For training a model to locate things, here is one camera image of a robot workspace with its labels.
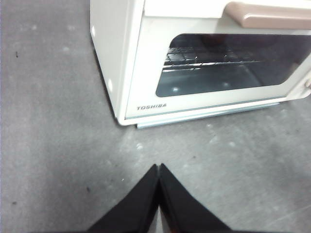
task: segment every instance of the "gray floor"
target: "gray floor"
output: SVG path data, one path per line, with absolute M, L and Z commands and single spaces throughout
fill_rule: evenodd
M 234 229 L 310 232 L 311 97 L 120 127 L 95 60 L 88 1 L 1 7 L 3 233 L 87 229 L 162 162 Z

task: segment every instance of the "oven window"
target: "oven window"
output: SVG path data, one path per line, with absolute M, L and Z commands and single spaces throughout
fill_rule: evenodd
M 156 95 L 278 85 L 310 52 L 310 35 L 181 34 L 170 44 Z

